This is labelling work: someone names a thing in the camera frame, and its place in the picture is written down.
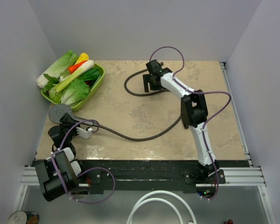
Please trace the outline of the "grey shower head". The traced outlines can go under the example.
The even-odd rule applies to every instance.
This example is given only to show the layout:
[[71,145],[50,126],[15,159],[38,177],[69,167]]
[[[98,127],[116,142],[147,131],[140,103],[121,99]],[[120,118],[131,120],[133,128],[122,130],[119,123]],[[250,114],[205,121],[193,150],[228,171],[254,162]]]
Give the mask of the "grey shower head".
[[83,118],[74,116],[72,109],[65,104],[58,104],[54,105],[53,107],[50,108],[48,116],[49,120],[55,124],[60,125],[60,118],[65,114],[68,113],[74,120],[76,120],[76,123],[80,123],[86,126],[90,127],[99,127],[99,124],[97,121],[89,121],[85,120]]

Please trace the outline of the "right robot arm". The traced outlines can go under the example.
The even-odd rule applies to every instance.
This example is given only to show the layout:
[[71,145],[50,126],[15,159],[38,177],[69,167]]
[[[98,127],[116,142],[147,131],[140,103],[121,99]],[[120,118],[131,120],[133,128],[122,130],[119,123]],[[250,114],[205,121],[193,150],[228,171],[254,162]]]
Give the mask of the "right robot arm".
[[180,100],[182,123],[184,128],[191,130],[197,149],[198,177],[201,182],[210,183],[217,168],[207,132],[208,109],[204,92],[186,86],[157,60],[146,63],[146,67],[149,74],[143,76],[145,92],[166,89]]

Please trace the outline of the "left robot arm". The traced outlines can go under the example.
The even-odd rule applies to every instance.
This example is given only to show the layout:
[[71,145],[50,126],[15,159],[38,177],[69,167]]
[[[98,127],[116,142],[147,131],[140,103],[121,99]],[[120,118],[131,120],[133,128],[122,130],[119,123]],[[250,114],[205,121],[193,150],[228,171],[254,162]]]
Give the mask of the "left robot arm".
[[76,161],[76,150],[71,143],[77,131],[66,133],[77,123],[71,115],[65,113],[57,119],[59,125],[49,129],[48,135],[53,141],[51,156],[35,163],[35,170],[44,198],[50,202],[68,194],[87,179],[87,171]]

